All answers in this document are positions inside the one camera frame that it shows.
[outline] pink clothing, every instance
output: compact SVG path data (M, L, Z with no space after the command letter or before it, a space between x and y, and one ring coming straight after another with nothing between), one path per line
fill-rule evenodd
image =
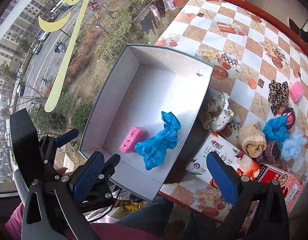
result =
M14 238L14 240L21 240L23 211L23 203L20 203L20 205L14 210L13 214L10 216L8 222L5 224L5 228Z
M23 211L24 206L21 203L5 224L5 228L14 240L21 240ZM121 225L92 223L91 226L102 240L161 240L160 237L153 236L145 231ZM76 240L71 232L67 234L67 237Z

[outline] dark pants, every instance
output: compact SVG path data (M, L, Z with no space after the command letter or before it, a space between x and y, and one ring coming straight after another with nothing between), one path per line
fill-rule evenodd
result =
M172 210L173 202L157 195L152 203L129 214L116 224L163 236Z
M300 29L300 37L303 41L305 41L306 43L308 43L308 32Z
M152 203L116 222L118 225L143 230L162 237L173 210L173 203L162 196L156 196ZM184 231L177 240L206 240L206 236L216 227L213 220L191 214Z

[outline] checkered tablecloth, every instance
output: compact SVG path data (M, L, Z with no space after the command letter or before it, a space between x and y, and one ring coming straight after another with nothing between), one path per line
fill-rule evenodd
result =
M290 100L290 106L296 114L296 126L308 137L308 58L265 20L228 2L189 0L156 45L172 46L218 66L214 67L208 93L210 98L219 92L230 95L230 106L236 117L235 124L229 124L234 132L228 138L232 144L237 145L235 130L240 125L259 121L264 128L265 123L274 118L268 102L272 80L287 81L289 87L296 81L301 83L304 95L296 104ZM284 54L278 55L277 48ZM215 72L221 68L219 65L228 67L220 60L225 53L231 55L223 58L225 63L234 59L238 66L228 70L228 75L219 76ZM293 173L304 186L308 180L308 148L302 149L300 158L281 161L279 167ZM161 191L200 212L208 206L207 201L205 206L200 204L200 196L208 196L207 200L212 200L211 207L215 206L214 200L220 198L219 192L191 174L181 183L164 184ZM211 214L211 209L205 209L205 213L223 221L229 210L230 206L225 204L218 214Z

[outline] barcode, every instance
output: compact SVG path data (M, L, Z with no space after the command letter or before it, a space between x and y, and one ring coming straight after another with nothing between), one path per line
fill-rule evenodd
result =
M288 194L287 198L285 199L285 204L286 204L287 202L289 202L290 199L294 196L296 190L298 190L298 186L295 184L295 185L293 186L291 192Z

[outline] leopard print scrunchie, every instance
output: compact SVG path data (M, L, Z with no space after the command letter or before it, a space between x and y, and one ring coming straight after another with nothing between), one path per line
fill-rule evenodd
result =
M286 81L281 84L272 80L269 89L269 102L272 103L271 111L276 116L281 106L288 106L288 84Z

